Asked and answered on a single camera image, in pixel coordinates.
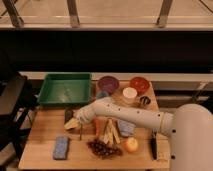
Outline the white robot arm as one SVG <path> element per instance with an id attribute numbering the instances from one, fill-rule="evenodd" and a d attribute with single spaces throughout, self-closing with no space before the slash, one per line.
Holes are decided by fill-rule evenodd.
<path id="1" fill-rule="evenodd" d="M 105 97 L 81 107 L 64 127 L 89 123 L 96 116 L 118 118 L 167 136 L 170 171 L 213 171 L 213 114 L 201 105 L 185 104 L 171 114 L 119 106 Z"/>

